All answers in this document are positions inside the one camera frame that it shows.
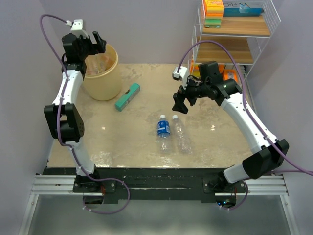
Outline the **orange label clear bottle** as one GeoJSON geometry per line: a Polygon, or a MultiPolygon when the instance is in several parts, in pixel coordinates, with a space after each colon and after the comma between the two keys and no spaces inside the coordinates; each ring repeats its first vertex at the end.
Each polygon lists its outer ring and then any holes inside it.
{"type": "Polygon", "coordinates": [[[107,55],[101,56],[100,65],[104,71],[110,69],[113,64],[114,64],[114,61],[109,56],[107,56],[107,55]]]}

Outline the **blue label clear bottle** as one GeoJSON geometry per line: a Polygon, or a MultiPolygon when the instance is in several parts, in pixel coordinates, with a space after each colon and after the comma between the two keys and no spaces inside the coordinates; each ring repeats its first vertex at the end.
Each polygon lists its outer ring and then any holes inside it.
{"type": "Polygon", "coordinates": [[[160,115],[157,123],[157,137],[160,151],[164,154],[169,153],[171,150],[171,133],[166,115],[160,115]]]}

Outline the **slim clear bottle white cap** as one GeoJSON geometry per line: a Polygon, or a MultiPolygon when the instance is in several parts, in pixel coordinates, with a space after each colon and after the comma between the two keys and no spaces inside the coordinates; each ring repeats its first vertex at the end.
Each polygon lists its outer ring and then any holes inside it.
{"type": "Polygon", "coordinates": [[[191,142],[189,139],[189,135],[186,131],[185,125],[178,117],[178,115],[172,116],[173,120],[173,132],[175,133],[175,137],[177,139],[178,149],[181,153],[191,154],[191,142]]]}

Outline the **large clear square bottle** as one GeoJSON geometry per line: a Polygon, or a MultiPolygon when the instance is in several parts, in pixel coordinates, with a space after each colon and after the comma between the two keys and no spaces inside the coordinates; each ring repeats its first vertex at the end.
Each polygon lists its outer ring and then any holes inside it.
{"type": "Polygon", "coordinates": [[[87,66],[86,75],[95,76],[102,72],[101,60],[98,55],[90,55],[85,59],[87,66]]]}

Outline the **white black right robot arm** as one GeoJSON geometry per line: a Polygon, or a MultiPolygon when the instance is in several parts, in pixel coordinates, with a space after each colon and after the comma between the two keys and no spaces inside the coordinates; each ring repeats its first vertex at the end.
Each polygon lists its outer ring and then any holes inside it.
{"type": "Polygon", "coordinates": [[[285,139],[279,140],[259,120],[255,113],[249,115],[250,108],[243,91],[233,79],[223,80],[217,62],[202,63],[199,68],[200,79],[193,80],[186,67],[175,67],[172,78],[181,81],[178,91],[174,93],[173,111],[186,114],[184,104],[188,100],[194,105],[198,98],[210,98],[236,123],[248,142],[252,155],[240,164],[223,171],[218,187],[223,192],[230,192],[235,183],[247,178],[258,179],[278,168],[284,159],[280,152],[286,154],[289,144],[285,139]]]}

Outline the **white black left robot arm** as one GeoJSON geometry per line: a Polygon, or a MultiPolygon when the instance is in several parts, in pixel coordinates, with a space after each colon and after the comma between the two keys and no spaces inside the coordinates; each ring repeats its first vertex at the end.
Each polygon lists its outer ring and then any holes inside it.
{"type": "Polygon", "coordinates": [[[96,40],[69,33],[62,38],[64,54],[59,58],[62,82],[51,105],[44,107],[44,115],[54,139],[66,147],[74,158],[76,174],[86,176],[84,186],[90,192],[101,188],[100,178],[94,176],[95,164],[91,160],[83,141],[85,126],[75,103],[87,71],[85,59],[90,55],[106,51],[106,41],[94,31],[96,40]]]}

